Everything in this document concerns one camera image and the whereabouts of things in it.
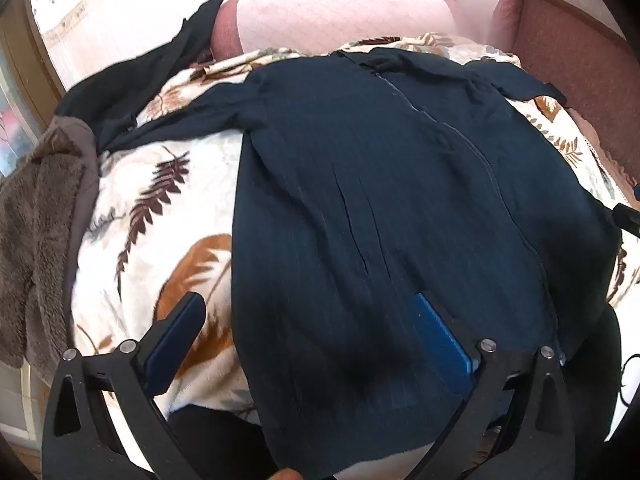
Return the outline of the navy blue zip jacket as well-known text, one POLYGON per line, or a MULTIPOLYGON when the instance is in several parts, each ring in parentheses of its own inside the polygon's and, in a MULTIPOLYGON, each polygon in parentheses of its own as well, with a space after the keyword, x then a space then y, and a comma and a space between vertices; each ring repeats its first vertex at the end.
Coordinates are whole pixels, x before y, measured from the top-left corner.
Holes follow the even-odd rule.
POLYGON ((296 58, 217 84, 101 151, 238 129, 232 330, 269 451, 324 479, 427 445, 461 403, 419 330, 426 292, 477 339, 570 359, 620 228, 508 100, 509 63, 394 49, 296 58))

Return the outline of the brown fleece garment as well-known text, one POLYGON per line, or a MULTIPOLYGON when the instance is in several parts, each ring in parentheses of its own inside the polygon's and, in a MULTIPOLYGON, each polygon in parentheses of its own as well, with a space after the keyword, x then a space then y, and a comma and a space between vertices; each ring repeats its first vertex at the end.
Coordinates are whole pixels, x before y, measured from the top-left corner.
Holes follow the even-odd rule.
POLYGON ((96 142, 57 117, 1 181, 1 361, 51 382, 70 341, 79 246, 98 195, 96 142))

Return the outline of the pink quilted mattress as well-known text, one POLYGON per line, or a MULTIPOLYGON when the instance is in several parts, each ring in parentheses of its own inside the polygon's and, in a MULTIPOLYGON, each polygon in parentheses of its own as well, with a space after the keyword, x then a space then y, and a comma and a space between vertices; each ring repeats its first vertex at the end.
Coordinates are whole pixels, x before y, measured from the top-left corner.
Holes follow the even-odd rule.
POLYGON ((308 54, 351 41, 419 37, 426 32, 461 36, 510 51, 523 0, 229 0, 213 27, 217 60, 265 48, 308 54))

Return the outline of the black garment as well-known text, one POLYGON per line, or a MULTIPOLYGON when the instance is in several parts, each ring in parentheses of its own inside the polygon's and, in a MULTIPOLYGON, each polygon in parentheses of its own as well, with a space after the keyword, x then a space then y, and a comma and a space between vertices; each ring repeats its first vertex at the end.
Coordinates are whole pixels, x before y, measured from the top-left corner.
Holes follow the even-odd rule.
POLYGON ((210 36, 224 0, 208 0, 182 22, 167 44, 96 73, 65 93, 58 117, 85 122, 96 136, 127 130, 164 84, 210 49, 210 36))

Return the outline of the wooden framed window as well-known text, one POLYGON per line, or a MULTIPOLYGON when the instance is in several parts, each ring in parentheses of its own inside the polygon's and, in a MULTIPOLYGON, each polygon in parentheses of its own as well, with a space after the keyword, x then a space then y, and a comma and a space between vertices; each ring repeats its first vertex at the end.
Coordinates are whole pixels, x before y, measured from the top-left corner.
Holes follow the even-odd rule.
POLYGON ((30 0, 1 9, 1 174, 10 174, 47 130, 65 89, 51 62, 30 0))

